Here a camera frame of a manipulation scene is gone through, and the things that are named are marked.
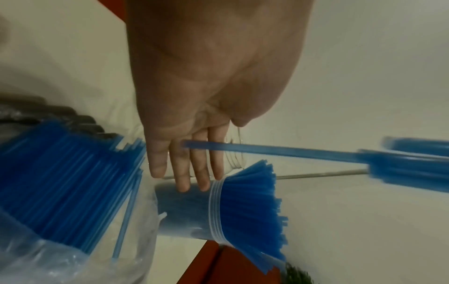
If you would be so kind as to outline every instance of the hand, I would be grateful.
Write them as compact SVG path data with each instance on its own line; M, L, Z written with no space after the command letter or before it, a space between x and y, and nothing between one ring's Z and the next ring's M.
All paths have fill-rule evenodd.
M161 178L170 160L177 188L210 186L206 152L183 139L223 142L268 111L303 46L313 0L128 0L131 69L148 162ZM211 152L221 179L223 153Z

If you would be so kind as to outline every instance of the palm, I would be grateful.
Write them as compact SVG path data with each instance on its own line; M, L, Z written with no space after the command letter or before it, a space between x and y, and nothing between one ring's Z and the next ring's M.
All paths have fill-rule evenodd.
M229 121L244 126L270 109L297 64L312 0L130 0L128 35L150 170L163 176L167 150L178 188L190 160L209 187L204 151L193 138L221 142ZM210 153L215 178L223 155Z

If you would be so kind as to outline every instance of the clear plastic bag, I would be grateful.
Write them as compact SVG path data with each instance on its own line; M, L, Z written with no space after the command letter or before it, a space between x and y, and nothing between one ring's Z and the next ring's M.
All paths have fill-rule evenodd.
M0 209L0 284L133 284L144 281L155 249L159 226L153 180L144 177L121 254L112 253L127 203L94 252L42 240Z

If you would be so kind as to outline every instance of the green plant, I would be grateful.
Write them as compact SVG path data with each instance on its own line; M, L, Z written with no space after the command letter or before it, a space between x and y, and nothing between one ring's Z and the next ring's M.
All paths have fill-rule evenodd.
M287 263L286 272L282 275L282 284L314 284L310 275Z

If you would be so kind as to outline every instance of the plastic bag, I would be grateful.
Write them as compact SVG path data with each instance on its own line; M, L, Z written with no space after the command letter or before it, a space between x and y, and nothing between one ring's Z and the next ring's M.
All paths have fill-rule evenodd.
M144 178L128 226L122 253L112 253L127 202L94 252L42 240L0 209L0 284L131 284L150 269L159 226L153 180Z

